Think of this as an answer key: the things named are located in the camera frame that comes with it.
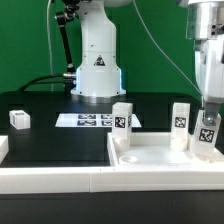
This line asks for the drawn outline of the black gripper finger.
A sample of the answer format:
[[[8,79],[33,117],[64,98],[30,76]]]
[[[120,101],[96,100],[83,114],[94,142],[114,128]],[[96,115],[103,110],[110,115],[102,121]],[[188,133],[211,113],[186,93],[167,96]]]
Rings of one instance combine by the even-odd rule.
[[[215,126],[220,110],[220,104],[214,102],[204,102],[204,118],[203,122],[206,126]]]

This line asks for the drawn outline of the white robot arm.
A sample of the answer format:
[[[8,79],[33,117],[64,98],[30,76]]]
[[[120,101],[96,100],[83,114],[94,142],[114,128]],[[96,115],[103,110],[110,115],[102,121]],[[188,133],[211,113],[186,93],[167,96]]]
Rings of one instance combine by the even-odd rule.
[[[116,65],[116,27],[107,7],[122,7],[134,0],[78,0],[82,29],[82,63],[72,91],[91,101],[125,91]],[[218,123],[224,103],[224,0],[175,0],[188,9],[186,37],[195,41],[195,76],[202,95],[203,123]]]

